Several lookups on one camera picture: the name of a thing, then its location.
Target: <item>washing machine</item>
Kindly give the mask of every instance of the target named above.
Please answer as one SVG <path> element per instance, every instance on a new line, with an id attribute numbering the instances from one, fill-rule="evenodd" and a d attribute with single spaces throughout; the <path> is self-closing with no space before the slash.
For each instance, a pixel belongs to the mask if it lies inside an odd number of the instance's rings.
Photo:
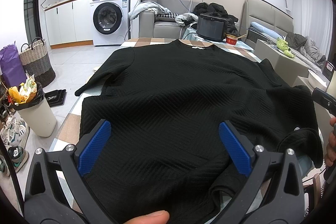
<path id="1" fill-rule="evenodd" d="M 93 45 L 121 45 L 125 36 L 129 39 L 129 0 L 90 0 L 90 8 Z"/>

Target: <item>black air fryer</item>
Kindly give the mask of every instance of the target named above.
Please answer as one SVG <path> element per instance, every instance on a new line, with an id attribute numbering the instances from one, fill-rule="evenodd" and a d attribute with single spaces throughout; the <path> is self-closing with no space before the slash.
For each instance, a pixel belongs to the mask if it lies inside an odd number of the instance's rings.
<path id="1" fill-rule="evenodd" d="M 226 37 L 227 21 L 225 18 L 200 14 L 197 23 L 197 35 L 212 41 L 223 41 Z"/>

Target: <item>purple bag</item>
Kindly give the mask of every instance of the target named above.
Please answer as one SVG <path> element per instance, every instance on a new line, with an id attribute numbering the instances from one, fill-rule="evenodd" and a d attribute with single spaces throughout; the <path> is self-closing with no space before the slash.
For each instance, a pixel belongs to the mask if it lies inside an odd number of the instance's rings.
<path id="1" fill-rule="evenodd" d="M 27 76 L 15 42 L 0 50 L 0 69 L 8 88 L 26 82 Z"/>

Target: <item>white bowl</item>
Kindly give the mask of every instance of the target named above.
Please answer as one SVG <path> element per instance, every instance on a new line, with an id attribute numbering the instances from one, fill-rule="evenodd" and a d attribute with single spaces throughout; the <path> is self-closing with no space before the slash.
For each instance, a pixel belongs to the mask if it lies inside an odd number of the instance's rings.
<path id="1" fill-rule="evenodd" d="M 315 72 L 312 70 L 308 70 L 308 82 L 311 84 L 313 88 L 319 88 L 323 91 L 326 91 L 327 89 L 327 83 L 324 82 Z"/>

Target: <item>white trash bin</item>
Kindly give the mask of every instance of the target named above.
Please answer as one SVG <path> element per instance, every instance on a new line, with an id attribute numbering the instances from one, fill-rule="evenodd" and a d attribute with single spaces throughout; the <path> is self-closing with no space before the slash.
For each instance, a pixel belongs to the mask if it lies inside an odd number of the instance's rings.
<path id="1" fill-rule="evenodd" d="M 49 137 L 53 133 L 57 120 L 45 98 L 38 105 L 18 110 L 18 113 L 36 135 Z"/>

